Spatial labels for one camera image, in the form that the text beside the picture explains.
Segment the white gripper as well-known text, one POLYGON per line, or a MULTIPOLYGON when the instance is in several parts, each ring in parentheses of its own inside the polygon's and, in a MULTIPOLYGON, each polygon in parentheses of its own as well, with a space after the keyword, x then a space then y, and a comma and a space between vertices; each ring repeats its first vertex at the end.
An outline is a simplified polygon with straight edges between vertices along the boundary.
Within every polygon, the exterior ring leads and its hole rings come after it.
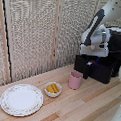
MULTIPOLYGON (((89 56, 107 57, 109 54, 109 49, 108 48, 96 48, 95 50, 92 50, 90 46, 86 46, 84 44, 81 44, 80 45, 80 53, 86 54, 89 56)), ((91 62, 96 63, 97 58, 92 58, 91 62)))

